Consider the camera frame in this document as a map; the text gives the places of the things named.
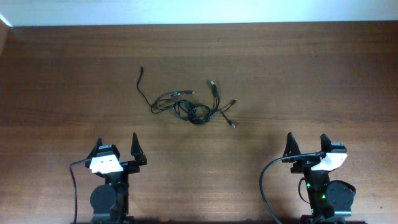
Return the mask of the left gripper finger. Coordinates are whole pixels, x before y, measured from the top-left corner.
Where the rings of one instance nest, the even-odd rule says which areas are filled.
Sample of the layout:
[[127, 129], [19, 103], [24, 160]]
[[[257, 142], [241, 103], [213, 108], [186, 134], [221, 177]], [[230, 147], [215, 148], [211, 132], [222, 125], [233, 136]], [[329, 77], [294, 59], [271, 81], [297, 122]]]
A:
[[91, 164], [91, 160], [92, 158], [96, 157], [97, 153], [98, 153], [98, 149], [100, 146], [102, 146], [102, 139], [99, 138], [94, 146], [94, 148], [91, 150], [91, 152], [88, 154], [87, 158], [86, 158], [86, 162], [85, 162], [85, 167], [89, 167]]
[[145, 162], [146, 155], [144, 154], [136, 133], [132, 135], [131, 156], [134, 157], [136, 162]]

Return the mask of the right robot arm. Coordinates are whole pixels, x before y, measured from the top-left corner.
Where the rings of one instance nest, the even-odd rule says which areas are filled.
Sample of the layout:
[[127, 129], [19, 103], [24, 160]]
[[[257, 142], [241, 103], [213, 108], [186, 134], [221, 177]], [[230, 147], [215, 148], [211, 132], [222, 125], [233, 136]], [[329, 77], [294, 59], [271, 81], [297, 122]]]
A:
[[348, 157], [341, 142], [320, 136], [321, 150], [314, 156], [302, 154], [294, 135], [288, 133], [283, 163], [291, 163], [293, 174], [303, 174], [311, 214], [302, 215], [301, 223], [345, 223], [351, 216], [356, 188], [342, 180], [330, 180], [329, 173], [341, 167]]

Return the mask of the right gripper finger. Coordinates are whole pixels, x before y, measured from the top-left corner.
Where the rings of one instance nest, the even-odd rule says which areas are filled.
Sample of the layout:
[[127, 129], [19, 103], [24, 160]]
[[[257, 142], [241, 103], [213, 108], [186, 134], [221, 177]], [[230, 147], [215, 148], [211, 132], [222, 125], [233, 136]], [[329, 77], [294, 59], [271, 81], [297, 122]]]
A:
[[321, 140], [321, 152], [330, 152], [331, 151], [331, 140], [328, 138], [326, 134], [322, 134], [320, 136]]
[[289, 132], [287, 135], [287, 142], [282, 157], [299, 156], [299, 155], [301, 155], [299, 145], [295, 140], [293, 133]]

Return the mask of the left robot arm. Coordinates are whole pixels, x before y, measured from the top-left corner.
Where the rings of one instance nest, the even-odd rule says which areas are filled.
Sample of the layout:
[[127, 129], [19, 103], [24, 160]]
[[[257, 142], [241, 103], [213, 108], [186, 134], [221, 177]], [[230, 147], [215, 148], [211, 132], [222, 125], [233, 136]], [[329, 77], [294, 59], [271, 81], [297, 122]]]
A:
[[85, 166], [104, 179], [104, 184], [93, 190], [90, 204], [93, 208], [91, 223], [135, 223], [129, 215], [129, 175], [140, 172], [147, 158], [139, 144], [137, 134], [132, 135], [131, 161], [121, 162], [114, 144], [104, 145], [98, 139], [88, 154]]

